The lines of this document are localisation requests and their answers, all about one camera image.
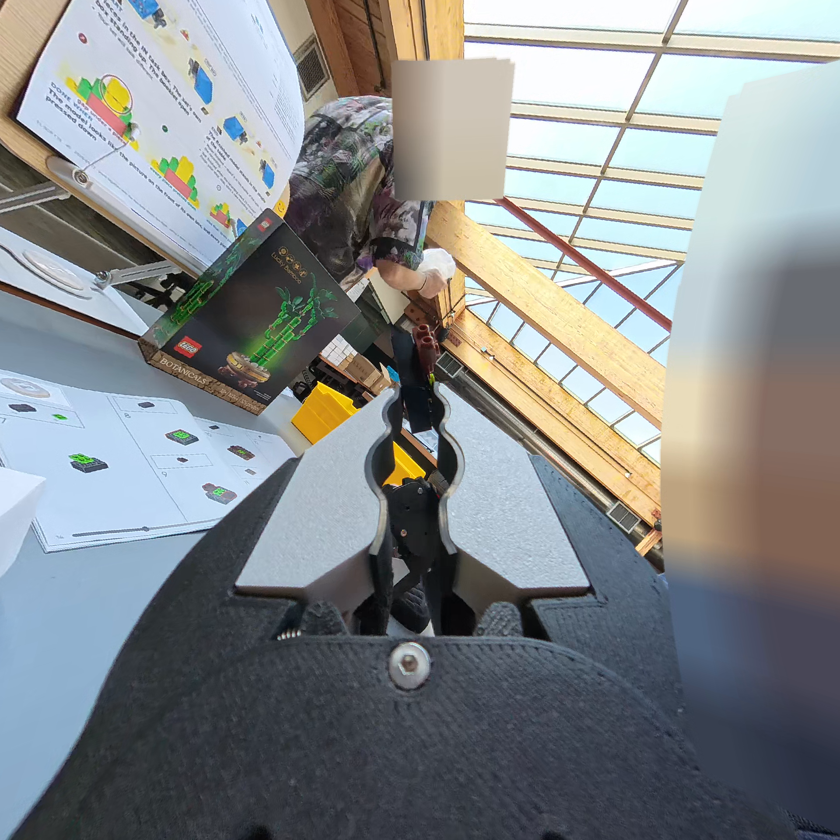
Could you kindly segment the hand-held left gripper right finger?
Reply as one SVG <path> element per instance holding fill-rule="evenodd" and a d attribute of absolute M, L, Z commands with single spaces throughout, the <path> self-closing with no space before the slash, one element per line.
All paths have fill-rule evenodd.
<path fill-rule="evenodd" d="M 588 577 L 524 447 L 446 385 L 440 455 L 455 474 L 440 503 L 440 535 L 456 555 L 454 592 L 470 607 L 582 595 Z"/>

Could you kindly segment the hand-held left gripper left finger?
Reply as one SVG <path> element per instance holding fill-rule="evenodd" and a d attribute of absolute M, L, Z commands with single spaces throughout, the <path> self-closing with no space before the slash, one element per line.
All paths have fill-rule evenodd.
<path fill-rule="evenodd" d="M 371 556 L 390 534 L 383 484 L 395 468 L 398 388 L 311 446 L 236 581 L 237 592 L 327 601 L 354 612 L 374 593 Z"/>

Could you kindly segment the black brown green brick assembly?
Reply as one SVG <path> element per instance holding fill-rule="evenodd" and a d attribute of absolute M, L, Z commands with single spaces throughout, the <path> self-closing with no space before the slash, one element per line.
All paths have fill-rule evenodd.
<path fill-rule="evenodd" d="M 402 402 L 413 434 L 433 429 L 434 369 L 438 343 L 426 324 L 413 327 L 411 334 L 397 335 L 395 356 L 401 382 Z"/>

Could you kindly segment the grey desk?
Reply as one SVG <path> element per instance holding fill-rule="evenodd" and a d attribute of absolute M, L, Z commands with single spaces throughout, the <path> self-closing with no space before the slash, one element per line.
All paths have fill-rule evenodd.
<path fill-rule="evenodd" d="M 101 392 L 169 396 L 203 418 L 282 436 L 298 401 L 253 415 L 147 365 L 137 342 L 2 292 L 2 367 Z M 197 533 L 45 553 L 29 532 L 2 577 L 1 837 L 37 802 L 84 727 L 121 646 Z"/>

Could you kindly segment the yellow storage bin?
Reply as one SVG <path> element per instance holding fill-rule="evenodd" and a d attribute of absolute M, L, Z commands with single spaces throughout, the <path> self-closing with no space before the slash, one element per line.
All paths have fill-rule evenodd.
<path fill-rule="evenodd" d="M 310 443 L 316 444 L 358 411 L 348 396 L 318 382 L 291 422 Z M 426 476 L 426 471 L 400 445 L 394 444 L 393 449 L 395 469 L 387 484 L 398 486 L 404 480 Z"/>

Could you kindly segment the stack of cardboard boxes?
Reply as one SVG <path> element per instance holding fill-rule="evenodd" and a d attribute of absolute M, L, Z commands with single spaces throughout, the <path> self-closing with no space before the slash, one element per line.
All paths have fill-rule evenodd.
<path fill-rule="evenodd" d="M 321 351 L 319 358 L 375 396 L 395 384 L 384 366 L 376 368 L 340 335 L 336 335 Z"/>

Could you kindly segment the white instruction booklet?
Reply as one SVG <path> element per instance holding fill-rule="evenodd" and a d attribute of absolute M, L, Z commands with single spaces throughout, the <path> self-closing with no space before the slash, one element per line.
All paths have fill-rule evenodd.
<path fill-rule="evenodd" d="M 192 415 L 170 397 L 1 371 L 2 466 L 45 479 L 44 551 L 202 532 L 294 454 L 281 437 Z"/>

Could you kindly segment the black toy set box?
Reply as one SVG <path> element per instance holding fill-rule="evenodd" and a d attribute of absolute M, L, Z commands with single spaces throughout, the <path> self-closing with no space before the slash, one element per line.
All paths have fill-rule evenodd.
<path fill-rule="evenodd" d="M 359 315 L 266 209 L 139 346 L 153 367 L 258 415 Z"/>

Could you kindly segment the red ceiling pipe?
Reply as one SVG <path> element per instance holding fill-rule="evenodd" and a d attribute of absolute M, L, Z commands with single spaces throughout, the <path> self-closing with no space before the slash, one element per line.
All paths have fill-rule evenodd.
<path fill-rule="evenodd" d="M 565 256 L 568 256 L 575 264 L 583 268 L 589 275 L 598 279 L 602 284 L 611 288 L 618 296 L 629 302 L 636 309 L 644 313 L 661 328 L 670 332 L 673 328 L 672 321 L 667 318 L 662 312 L 653 307 L 645 299 L 642 299 L 629 288 L 627 288 L 619 279 L 610 275 L 603 268 L 585 257 L 578 249 L 570 245 L 567 241 L 562 239 L 553 231 L 545 227 L 539 220 L 535 219 L 529 213 L 521 209 L 517 204 L 506 197 L 496 199 L 496 203 L 506 209 L 512 216 L 527 225 L 535 234 L 550 242 Z"/>

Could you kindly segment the white foam block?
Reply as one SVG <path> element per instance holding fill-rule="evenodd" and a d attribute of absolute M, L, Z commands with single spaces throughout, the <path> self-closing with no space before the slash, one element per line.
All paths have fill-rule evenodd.
<path fill-rule="evenodd" d="M 16 561 L 45 485 L 41 476 L 1 468 L 1 576 Z"/>

